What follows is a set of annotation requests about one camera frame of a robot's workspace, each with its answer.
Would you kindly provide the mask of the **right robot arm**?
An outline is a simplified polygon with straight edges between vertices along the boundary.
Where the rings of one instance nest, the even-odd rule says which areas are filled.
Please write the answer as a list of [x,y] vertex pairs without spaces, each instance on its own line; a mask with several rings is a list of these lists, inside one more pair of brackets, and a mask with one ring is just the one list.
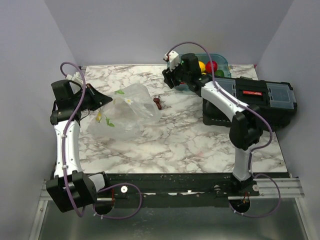
[[249,151],[256,146],[262,135],[259,119],[248,104],[239,101],[224,90],[210,74],[202,74],[198,58],[193,53],[183,56],[175,51],[164,55],[168,68],[162,72],[164,82],[172,89],[186,84],[192,92],[216,106],[230,120],[229,139],[235,147],[235,162],[230,191],[241,196],[248,190]]

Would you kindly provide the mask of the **clear plastic lemon-print bag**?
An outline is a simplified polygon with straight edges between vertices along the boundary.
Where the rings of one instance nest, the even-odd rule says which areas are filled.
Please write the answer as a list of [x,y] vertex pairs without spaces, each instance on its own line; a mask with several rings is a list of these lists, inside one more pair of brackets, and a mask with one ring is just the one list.
[[143,127],[157,123],[161,118],[148,89],[140,83],[115,91],[111,98],[87,128],[95,139],[133,140],[142,135]]

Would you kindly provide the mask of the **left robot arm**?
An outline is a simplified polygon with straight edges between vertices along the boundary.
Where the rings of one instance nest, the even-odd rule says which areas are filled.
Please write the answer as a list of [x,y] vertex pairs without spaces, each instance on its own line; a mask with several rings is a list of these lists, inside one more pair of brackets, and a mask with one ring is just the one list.
[[79,135],[82,112],[93,112],[112,102],[112,98],[97,91],[91,84],[74,92],[73,80],[59,80],[51,87],[55,96],[50,116],[57,140],[57,158],[53,176],[46,190],[58,209],[68,212],[107,197],[111,185],[103,172],[86,174],[80,164]]

